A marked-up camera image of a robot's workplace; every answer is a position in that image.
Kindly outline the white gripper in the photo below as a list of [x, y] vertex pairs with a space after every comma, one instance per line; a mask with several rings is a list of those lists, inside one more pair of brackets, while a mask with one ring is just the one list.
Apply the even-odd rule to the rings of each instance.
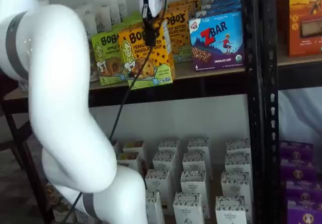
[[139, 8], [142, 15], [146, 46], [154, 46], [156, 29], [153, 27], [159, 13], [164, 7], [164, 0], [139, 0]]

